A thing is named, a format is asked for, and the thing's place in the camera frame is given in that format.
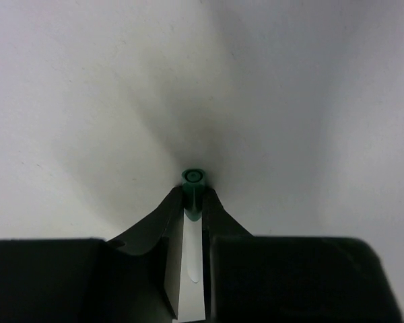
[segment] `white wall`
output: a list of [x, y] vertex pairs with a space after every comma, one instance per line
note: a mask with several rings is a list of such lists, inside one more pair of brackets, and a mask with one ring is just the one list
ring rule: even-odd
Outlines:
[[251, 3], [0, 1], [0, 238], [111, 238], [198, 166], [255, 234], [368, 241], [404, 309], [404, 1]]

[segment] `green cap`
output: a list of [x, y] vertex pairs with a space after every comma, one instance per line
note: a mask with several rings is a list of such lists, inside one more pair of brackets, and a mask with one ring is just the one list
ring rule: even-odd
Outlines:
[[205, 172], [198, 169], [185, 170], [181, 174], [184, 192], [184, 212], [191, 221], [202, 216], [202, 196], [205, 191]]

